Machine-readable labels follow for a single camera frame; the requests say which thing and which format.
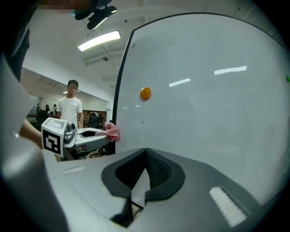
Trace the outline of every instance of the man's black hair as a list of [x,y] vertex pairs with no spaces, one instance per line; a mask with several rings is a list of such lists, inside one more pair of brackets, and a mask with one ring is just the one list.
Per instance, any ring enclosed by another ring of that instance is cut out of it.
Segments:
[[76,80],[69,80],[69,81],[68,81],[68,85],[70,85],[71,83],[76,84],[77,87],[78,87],[78,82],[77,82]]

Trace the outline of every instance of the white cube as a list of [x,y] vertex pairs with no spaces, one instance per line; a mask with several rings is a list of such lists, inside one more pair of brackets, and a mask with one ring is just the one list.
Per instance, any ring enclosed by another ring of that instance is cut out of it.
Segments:
[[42,148],[63,157],[63,136],[67,128],[67,121],[48,118],[41,125]]

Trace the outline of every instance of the person's forearm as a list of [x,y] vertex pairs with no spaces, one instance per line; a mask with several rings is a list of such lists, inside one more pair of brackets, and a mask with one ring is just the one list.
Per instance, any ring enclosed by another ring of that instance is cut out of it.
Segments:
[[80,129],[83,128],[83,115],[79,117],[79,121],[78,122],[80,124],[79,128]]
[[25,137],[40,147],[42,149],[42,143],[41,143],[41,133],[37,129],[35,129],[28,121],[25,119],[21,129],[20,129],[20,135],[22,137]]

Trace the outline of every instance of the pink towel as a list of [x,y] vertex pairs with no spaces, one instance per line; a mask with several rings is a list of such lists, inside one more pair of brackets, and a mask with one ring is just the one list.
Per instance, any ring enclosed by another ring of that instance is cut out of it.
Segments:
[[119,129],[111,122],[105,122],[105,131],[97,132],[95,135],[107,135],[111,138],[111,142],[116,141],[120,137]]

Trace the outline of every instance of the black ceiling fixture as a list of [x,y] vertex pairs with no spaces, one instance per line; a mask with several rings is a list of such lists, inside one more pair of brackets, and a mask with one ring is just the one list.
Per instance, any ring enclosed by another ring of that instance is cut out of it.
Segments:
[[108,17],[117,12],[116,7],[107,6],[111,1],[112,0],[92,0],[90,9],[75,11],[75,19],[82,20],[93,13],[93,15],[89,18],[90,22],[87,24],[87,28],[89,30],[94,30]]

